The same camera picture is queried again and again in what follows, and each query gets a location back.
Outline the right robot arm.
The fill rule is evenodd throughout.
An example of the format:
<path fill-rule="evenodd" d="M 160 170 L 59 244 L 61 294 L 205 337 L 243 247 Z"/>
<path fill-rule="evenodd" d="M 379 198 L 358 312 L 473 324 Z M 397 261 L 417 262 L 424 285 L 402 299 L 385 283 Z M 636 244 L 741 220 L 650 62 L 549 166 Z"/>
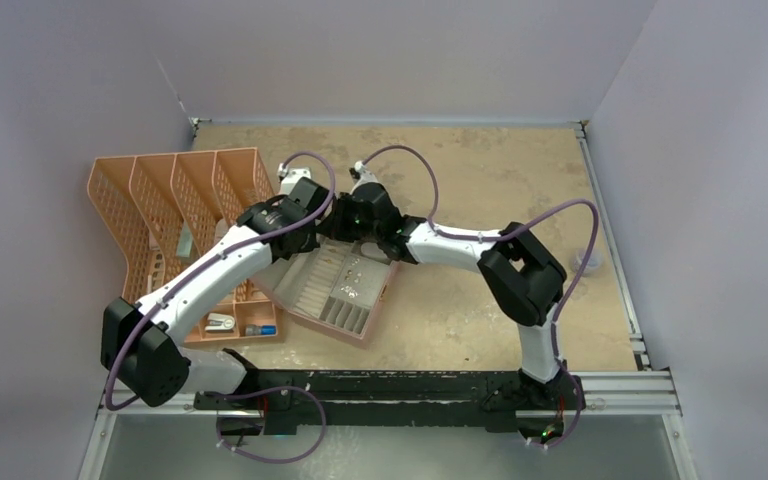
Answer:
<path fill-rule="evenodd" d="M 336 241 L 372 243 L 392 261 L 480 274 L 499 309 L 517 325 L 524 399 L 544 407 L 559 396 L 555 320 L 567 273 L 523 224 L 490 231 L 444 229 L 401 213 L 386 189 L 372 182 L 340 194 L 317 230 Z"/>

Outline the pink jewelry box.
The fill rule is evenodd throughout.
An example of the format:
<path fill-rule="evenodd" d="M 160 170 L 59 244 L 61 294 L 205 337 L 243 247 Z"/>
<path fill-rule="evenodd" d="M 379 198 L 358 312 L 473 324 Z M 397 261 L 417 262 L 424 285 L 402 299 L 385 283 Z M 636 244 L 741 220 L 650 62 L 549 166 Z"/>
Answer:
<path fill-rule="evenodd" d="M 299 325 L 365 348 L 398 265 L 371 242 L 324 236 L 318 242 L 313 251 L 279 259 L 251 280 Z M 348 298 L 343 285 L 354 286 L 360 295 Z"/>

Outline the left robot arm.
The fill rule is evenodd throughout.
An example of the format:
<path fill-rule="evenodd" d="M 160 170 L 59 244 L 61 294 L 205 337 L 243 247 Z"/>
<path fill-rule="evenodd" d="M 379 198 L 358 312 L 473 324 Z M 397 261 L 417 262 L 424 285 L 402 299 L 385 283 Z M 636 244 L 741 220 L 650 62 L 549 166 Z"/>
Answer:
<path fill-rule="evenodd" d="M 224 352 L 186 352 L 188 333 L 231 290 L 279 259 L 316 245 L 314 225 L 333 202 L 335 187 L 301 178 L 277 201 L 247 208 L 227 234 L 182 273 L 135 303 L 111 301 L 103 312 L 101 364 L 108 371 L 103 402 L 122 382 L 150 407 L 180 392 L 219 394 L 232 408 L 257 399 L 258 382 L 240 359 Z"/>

